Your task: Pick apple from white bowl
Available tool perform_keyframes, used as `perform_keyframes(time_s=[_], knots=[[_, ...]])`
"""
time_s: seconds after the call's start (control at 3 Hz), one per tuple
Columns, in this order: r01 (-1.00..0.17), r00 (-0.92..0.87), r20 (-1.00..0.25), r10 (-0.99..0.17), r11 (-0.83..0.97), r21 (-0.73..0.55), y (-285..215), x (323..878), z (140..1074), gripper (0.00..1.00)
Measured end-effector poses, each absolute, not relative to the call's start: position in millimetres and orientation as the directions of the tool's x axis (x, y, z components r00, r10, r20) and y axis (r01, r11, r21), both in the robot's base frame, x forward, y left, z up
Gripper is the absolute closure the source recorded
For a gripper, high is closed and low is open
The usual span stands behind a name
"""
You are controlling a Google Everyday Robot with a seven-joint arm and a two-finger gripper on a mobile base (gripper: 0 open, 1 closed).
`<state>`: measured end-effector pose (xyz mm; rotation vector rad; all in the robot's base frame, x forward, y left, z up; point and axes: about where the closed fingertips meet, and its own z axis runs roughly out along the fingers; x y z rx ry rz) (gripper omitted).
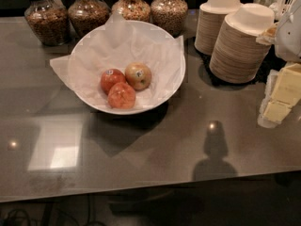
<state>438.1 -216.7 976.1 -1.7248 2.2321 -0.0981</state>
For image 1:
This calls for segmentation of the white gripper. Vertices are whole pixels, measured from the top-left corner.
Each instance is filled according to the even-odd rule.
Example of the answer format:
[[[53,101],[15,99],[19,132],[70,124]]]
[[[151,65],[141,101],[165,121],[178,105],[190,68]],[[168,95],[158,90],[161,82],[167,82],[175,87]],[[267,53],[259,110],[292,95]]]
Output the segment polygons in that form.
[[[256,42],[272,45],[276,56],[288,62],[280,71],[271,70],[261,102],[258,125],[275,128],[301,100],[301,0],[295,0],[278,25],[264,30]]]

